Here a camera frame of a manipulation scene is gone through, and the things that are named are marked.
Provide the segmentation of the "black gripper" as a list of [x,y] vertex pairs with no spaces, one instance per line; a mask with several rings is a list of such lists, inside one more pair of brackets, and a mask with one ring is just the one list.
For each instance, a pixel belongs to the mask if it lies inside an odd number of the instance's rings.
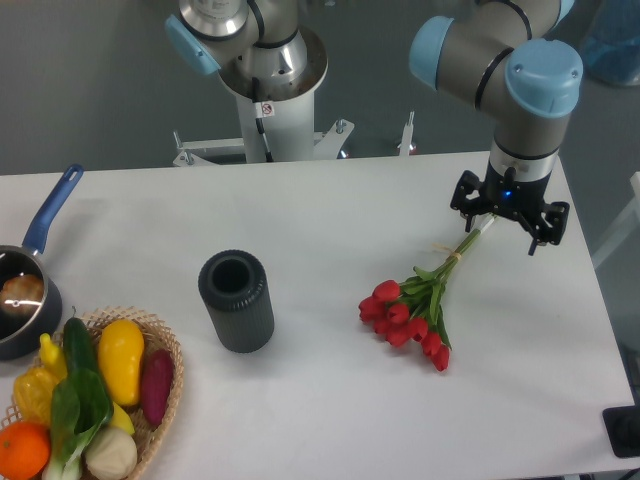
[[505,177],[488,164],[484,181],[469,170],[458,180],[450,207],[465,220],[465,231],[470,232],[475,218],[494,212],[512,216],[532,240],[528,255],[533,256],[538,246],[559,245],[566,231],[570,205],[564,201],[546,203],[544,194],[549,176],[525,182]]

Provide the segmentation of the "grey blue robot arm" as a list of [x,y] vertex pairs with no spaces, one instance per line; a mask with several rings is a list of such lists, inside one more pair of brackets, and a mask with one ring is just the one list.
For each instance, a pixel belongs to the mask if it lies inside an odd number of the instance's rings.
[[[546,39],[570,9],[568,1],[482,1],[468,21],[426,21],[409,50],[419,81],[496,123],[485,175],[463,173],[452,208],[467,222],[487,213],[515,221],[534,246],[558,244],[569,215],[567,203],[544,194],[583,75],[571,46]],[[328,60],[296,2],[182,1],[165,31],[193,70],[219,76],[235,95],[248,162],[318,156],[314,94]]]

